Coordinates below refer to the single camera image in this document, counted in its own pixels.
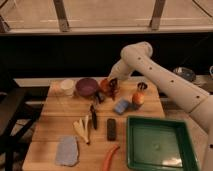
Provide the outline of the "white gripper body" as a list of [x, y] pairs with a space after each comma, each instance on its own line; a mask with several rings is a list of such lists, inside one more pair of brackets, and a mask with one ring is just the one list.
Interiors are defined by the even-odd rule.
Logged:
[[117, 78], [118, 80], [126, 80], [131, 74], [131, 68], [126, 64], [116, 63], [108, 76], [109, 79]]

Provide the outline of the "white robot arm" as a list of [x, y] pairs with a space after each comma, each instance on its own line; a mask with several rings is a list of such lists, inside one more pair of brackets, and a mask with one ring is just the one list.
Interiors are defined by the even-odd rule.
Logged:
[[128, 79], [137, 71], [153, 82], [208, 134], [201, 171], [213, 171], [213, 95], [155, 63], [148, 42], [125, 46], [109, 79]]

